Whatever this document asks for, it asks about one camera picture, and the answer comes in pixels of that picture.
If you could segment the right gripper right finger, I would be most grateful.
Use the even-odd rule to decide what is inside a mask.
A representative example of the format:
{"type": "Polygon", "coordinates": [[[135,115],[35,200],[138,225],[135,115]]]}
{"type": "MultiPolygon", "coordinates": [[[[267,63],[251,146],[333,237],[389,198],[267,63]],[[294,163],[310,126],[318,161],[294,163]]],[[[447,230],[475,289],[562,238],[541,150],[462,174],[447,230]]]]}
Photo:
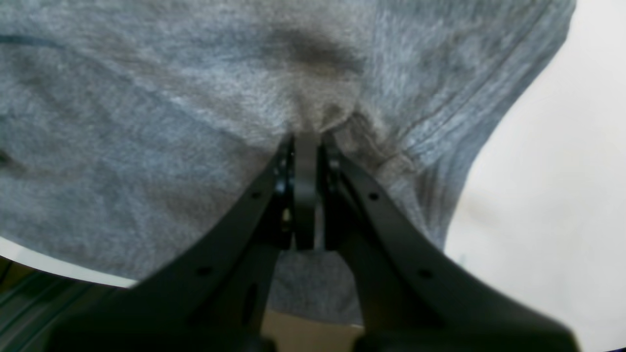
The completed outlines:
{"type": "Polygon", "coordinates": [[[319,149],[325,245],[346,261],[366,330],[356,352],[577,352],[566,326],[456,265],[333,139],[319,149]]]}

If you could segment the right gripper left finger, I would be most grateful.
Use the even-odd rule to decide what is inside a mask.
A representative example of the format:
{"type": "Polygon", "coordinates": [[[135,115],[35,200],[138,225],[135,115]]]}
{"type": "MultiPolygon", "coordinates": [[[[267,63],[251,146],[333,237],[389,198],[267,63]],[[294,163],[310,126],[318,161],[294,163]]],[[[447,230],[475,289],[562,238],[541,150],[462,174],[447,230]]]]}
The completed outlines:
{"type": "Polygon", "coordinates": [[[290,245],[294,138],[191,249],[132,289],[65,319],[49,352],[274,352],[260,334],[273,270],[290,245]]]}

